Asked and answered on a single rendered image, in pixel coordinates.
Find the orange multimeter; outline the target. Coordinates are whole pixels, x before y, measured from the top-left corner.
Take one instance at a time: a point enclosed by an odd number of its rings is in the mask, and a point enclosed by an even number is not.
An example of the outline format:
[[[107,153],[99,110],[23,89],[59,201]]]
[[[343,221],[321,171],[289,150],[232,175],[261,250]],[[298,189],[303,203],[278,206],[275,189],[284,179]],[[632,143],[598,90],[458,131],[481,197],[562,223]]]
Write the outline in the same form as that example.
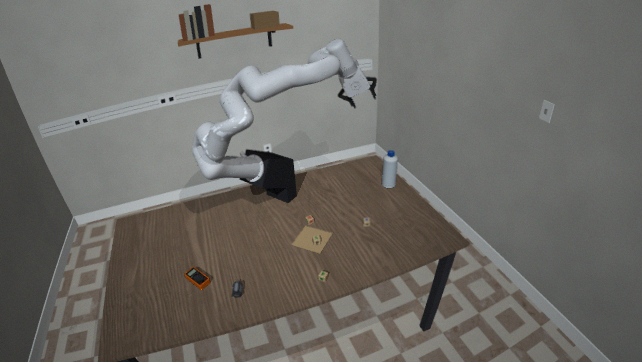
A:
[[[185,273],[185,277],[201,290],[203,290],[207,285],[211,283],[209,277],[207,277],[195,267],[189,269]]]

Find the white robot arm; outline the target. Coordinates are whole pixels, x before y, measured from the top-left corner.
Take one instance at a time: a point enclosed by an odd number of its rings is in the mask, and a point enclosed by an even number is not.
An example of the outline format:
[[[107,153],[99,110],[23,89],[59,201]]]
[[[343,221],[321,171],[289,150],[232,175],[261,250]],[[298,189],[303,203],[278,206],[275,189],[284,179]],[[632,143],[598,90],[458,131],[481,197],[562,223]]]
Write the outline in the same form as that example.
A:
[[[334,75],[349,76],[356,71],[356,65],[358,61],[352,58],[344,41],[336,39],[314,52],[305,65],[285,65],[265,74],[254,65],[243,68],[220,96],[229,119],[206,122],[196,130],[192,153],[203,176],[208,180],[246,178],[256,182],[263,175],[264,164],[259,156],[243,158],[248,157],[243,151],[242,157],[225,156],[232,136],[250,127],[254,120],[241,95],[244,91],[252,101],[262,102],[293,87],[318,83]]]

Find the white plastic bottle with blue cap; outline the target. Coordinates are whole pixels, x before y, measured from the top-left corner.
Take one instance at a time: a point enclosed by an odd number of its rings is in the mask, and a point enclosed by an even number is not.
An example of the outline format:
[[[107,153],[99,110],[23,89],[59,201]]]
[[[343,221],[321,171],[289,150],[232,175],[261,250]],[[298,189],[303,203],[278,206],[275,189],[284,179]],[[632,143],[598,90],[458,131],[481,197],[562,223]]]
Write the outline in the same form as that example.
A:
[[[396,185],[398,157],[394,154],[395,152],[390,150],[383,157],[382,186],[386,188],[393,188]]]

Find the tan flat mat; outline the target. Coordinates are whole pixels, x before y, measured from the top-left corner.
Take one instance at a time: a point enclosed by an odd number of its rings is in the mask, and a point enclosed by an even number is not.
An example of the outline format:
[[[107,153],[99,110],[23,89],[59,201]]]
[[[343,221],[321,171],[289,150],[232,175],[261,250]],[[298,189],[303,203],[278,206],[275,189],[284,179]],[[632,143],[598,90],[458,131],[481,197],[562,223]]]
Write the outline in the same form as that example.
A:
[[[298,237],[295,239],[295,241],[292,243],[292,246],[296,246],[296,247],[320,254],[324,249],[325,245],[327,244],[327,242],[329,241],[332,234],[333,233],[331,232],[305,226],[303,230],[300,232],[300,234],[298,235]],[[312,236],[315,236],[315,235],[320,236],[321,244],[314,245]]]

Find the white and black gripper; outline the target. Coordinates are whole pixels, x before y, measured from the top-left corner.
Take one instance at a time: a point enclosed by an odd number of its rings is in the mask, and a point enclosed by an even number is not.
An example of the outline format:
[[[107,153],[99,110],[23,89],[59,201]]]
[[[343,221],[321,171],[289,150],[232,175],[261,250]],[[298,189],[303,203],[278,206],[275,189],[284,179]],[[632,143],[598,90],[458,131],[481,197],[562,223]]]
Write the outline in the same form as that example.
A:
[[[352,103],[351,106],[353,105],[354,108],[356,108],[356,106],[351,97],[361,94],[367,90],[370,90],[374,99],[376,99],[376,93],[374,91],[377,82],[376,77],[366,77],[359,66],[357,66],[357,69],[353,74],[345,77],[339,76],[339,80],[343,88],[338,93],[338,97],[348,101],[350,104]],[[372,85],[370,85],[368,81],[373,81]],[[343,95],[344,91],[347,96]]]

